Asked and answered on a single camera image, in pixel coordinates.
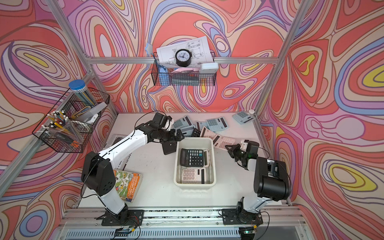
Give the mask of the cream plastic storage box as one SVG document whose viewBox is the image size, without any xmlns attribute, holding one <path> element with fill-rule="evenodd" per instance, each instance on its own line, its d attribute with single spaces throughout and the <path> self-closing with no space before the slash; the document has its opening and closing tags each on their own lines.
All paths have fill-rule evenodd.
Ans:
<svg viewBox="0 0 384 240">
<path fill-rule="evenodd" d="M 181 189 L 209 189 L 217 182 L 214 143 L 210 138 L 188 137 L 178 142 L 174 184 Z"/>
</svg>

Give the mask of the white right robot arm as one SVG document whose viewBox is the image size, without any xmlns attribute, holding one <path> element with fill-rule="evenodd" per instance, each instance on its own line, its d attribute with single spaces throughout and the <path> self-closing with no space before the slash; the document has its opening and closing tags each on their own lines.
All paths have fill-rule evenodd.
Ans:
<svg viewBox="0 0 384 240">
<path fill-rule="evenodd" d="M 237 205 L 237 216 L 255 215 L 269 202 L 287 200 L 292 182 L 283 161 L 260 157 L 260 144 L 246 140 L 243 144 L 226 145 L 230 157 L 244 170 L 254 172 L 253 192 Z"/>
</svg>

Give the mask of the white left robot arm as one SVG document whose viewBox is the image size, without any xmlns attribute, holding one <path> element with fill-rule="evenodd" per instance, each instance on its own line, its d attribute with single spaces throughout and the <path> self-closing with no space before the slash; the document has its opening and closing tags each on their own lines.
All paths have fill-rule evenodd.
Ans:
<svg viewBox="0 0 384 240">
<path fill-rule="evenodd" d="M 175 130 L 150 122 L 139 125 L 123 140 L 98 153 L 86 155 L 81 180 L 92 190 L 110 213 L 115 216 L 127 208 L 115 188 L 114 169 L 140 147 L 158 140 L 159 143 L 175 143 L 185 138 L 181 130 Z"/>
</svg>

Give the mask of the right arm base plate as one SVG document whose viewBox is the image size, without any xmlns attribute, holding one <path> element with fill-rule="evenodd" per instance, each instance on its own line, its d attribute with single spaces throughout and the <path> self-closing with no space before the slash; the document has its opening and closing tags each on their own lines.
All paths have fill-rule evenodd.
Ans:
<svg viewBox="0 0 384 240">
<path fill-rule="evenodd" d="M 220 212 L 224 225 L 253 225 L 258 227 L 264 223 L 261 214 L 236 209 L 222 209 Z"/>
</svg>

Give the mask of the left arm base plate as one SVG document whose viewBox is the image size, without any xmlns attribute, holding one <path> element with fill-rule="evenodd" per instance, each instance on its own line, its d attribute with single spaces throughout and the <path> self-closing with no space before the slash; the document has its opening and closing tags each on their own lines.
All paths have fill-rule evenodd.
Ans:
<svg viewBox="0 0 384 240">
<path fill-rule="evenodd" d="M 144 220 L 144 210 L 129 210 L 123 209 L 118 215 L 106 210 L 105 214 L 98 217 L 97 220 L 102 220 L 102 226 L 117 227 L 117 226 L 141 226 Z"/>
</svg>

